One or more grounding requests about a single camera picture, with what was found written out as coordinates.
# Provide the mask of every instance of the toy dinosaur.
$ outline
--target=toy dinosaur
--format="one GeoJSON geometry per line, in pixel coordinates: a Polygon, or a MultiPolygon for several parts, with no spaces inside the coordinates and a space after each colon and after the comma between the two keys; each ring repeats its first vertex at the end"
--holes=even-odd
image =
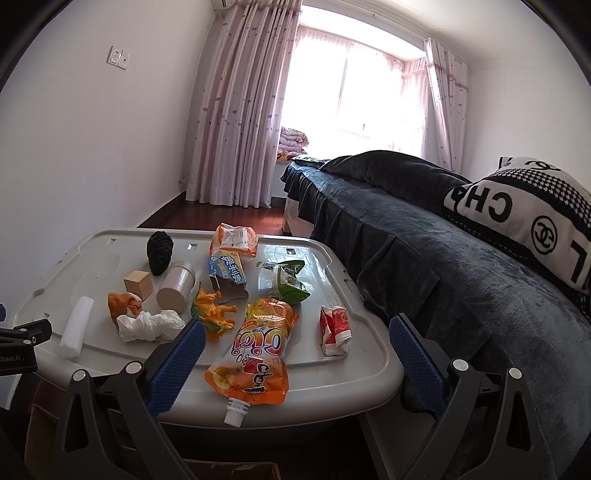
{"type": "Polygon", "coordinates": [[[215,305],[214,300],[222,297],[220,292],[207,293],[199,282],[199,291],[191,306],[191,317],[201,320],[207,327],[207,340],[217,341],[234,327],[234,320],[224,318],[226,312],[236,313],[236,305],[215,305]]]}

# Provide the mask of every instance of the silver screw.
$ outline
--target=silver screw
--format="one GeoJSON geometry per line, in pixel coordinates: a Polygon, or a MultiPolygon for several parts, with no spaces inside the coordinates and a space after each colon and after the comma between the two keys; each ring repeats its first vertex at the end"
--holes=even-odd
{"type": "Polygon", "coordinates": [[[510,368],[509,369],[509,375],[512,376],[513,378],[515,378],[516,380],[519,380],[521,378],[521,370],[519,370],[518,368],[510,368]]]}
{"type": "Polygon", "coordinates": [[[142,364],[139,362],[131,362],[125,366],[125,371],[131,375],[136,374],[142,370],[142,364]]]}
{"type": "Polygon", "coordinates": [[[465,372],[468,370],[468,362],[462,360],[461,358],[457,358],[453,361],[453,368],[459,370],[460,372],[465,372]]]}
{"type": "Polygon", "coordinates": [[[86,372],[84,370],[76,370],[74,372],[74,375],[72,375],[72,380],[74,382],[79,382],[81,380],[84,380],[85,377],[86,377],[86,372]]]}

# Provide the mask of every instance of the black and white pillow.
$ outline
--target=black and white pillow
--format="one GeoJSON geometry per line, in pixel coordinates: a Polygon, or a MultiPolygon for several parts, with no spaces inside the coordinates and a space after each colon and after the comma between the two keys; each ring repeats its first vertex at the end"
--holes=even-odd
{"type": "Polygon", "coordinates": [[[577,292],[567,296],[588,315],[591,194],[565,171],[535,158],[501,157],[499,167],[450,189],[444,216],[563,291],[577,292]]]}

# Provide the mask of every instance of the wooden block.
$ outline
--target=wooden block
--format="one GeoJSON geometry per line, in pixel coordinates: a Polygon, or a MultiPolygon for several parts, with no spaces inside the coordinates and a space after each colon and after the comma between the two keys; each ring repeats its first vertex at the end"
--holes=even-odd
{"type": "Polygon", "coordinates": [[[152,274],[141,270],[134,270],[127,275],[123,281],[125,282],[125,289],[129,293],[137,295],[142,300],[147,299],[154,291],[152,286],[152,274]]]}

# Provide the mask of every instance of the orange snack wrapper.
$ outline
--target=orange snack wrapper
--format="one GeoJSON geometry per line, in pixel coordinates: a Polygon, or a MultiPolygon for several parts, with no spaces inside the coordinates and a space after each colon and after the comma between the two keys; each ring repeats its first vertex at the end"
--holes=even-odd
{"type": "Polygon", "coordinates": [[[209,245],[209,255],[220,250],[238,252],[254,258],[258,248],[258,235],[249,226],[232,226],[220,223],[209,245]]]}
{"type": "Polygon", "coordinates": [[[205,372],[205,381],[250,405],[282,403],[290,387],[283,354],[298,318],[283,301],[259,299],[248,305],[234,343],[205,372]]]}

